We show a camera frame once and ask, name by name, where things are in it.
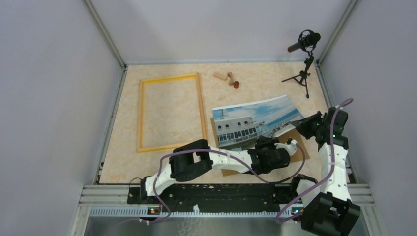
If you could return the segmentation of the brown cardboard backing board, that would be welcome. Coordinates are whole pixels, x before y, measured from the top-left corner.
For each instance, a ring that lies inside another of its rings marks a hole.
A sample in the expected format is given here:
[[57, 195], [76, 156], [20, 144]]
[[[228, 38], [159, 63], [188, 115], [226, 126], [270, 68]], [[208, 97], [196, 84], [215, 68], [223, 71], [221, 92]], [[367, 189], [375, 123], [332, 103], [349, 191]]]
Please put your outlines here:
[[[219, 138], [217, 137], [217, 131], [215, 128], [215, 121], [214, 118], [210, 119], [211, 122], [211, 126], [213, 129], [213, 133], [214, 133], [214, 141], [215, 141], [215, 146], [216, 148], [220, 148], [220, 149], [226, 149], [226, 150], [232, 150], [232, 146], [224, 146], [224, 147], [220, 147], [220, 141]], [[290, 177], [287, 177], [286, 179], [291, 179], [293, 177], [295, 177], [296, 175], [298, 175], [302, 168], [304, 167], [304, 164], [306, 162], [306, 160], [310, 159], [310, 156], [307, 152], [307, 148], [304, 144], [304, 142], [302, 141], [301, 135], [295, 130], [292, 129], [286, 133], [281, 134], [279, 137], [277, 137], [279, 139], [279, 141], [283, 141], [283, 144], [287, 144], [287, 141], [292, 138], [292, 141], [290, 142], [290, 144], [295, 144], [295, 141], [297, 141], [297, 145], [294, 146], [294, 150], [296, 151], [293, 155], [290, 156], [290, 163], [295, 163], [295, 162], [299, 162], [301, 161], [301, 165], [299, 167], [299, 169], [292, 174]]]

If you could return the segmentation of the building photo print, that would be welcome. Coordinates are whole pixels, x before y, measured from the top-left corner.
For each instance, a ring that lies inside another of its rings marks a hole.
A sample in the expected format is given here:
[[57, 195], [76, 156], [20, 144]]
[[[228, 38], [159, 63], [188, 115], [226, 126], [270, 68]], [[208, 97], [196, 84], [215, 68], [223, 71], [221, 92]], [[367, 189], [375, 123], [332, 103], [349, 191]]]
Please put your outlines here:
[[212, 109], [214, 132], [221, 149], [254, 146], [259, 136], [278, 137], [292, 129], [291, 121], [303, 118], [287, 95]]

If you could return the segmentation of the yellow wooden picture frame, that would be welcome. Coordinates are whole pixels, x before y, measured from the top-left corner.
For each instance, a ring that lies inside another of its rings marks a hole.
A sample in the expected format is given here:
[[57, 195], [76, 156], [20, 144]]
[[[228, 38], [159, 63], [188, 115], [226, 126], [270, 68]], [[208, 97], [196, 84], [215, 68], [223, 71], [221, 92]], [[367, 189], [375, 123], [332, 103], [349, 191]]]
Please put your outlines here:
[[137, 153], [171, 150], [207, 137], [199, 73], [139, 81]]

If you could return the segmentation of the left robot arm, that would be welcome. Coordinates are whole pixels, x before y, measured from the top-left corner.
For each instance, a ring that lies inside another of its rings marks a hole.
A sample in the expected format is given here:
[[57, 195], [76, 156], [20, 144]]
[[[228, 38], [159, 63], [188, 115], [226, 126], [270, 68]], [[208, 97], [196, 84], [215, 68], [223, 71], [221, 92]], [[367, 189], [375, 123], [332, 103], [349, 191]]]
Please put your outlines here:
[[294, 139], [281, 143], [276, 137], [261, 136], [253, 149], [243, 151], [218, 149], [209, 146], [206, 139], [199, 139], [162, 157], [157, 173], [141, 180], [139, 197], [152, 203], [171, 185], [195, 180], [213, 169], [255, 176], [269, 174], [289, 166], [296, 151]]

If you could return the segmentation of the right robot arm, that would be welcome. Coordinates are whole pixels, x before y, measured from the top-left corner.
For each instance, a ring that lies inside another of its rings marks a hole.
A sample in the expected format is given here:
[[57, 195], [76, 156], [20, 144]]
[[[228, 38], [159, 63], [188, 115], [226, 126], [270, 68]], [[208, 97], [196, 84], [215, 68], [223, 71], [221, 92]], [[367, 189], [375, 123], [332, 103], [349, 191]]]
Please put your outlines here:
[[347, 187], [349, 141], [342, 134], [347, 120], [341, 107], [331, 107], [325, 114], [317, 112], [291, 123], [300, 135], [314, 137], [318, 144], [322, 180], [308, 188], [297, 183], [288, 189], [293, 202], [304, 204], [301, 228], [318, 236], [347, 236], [360, 217], [360, 207]]

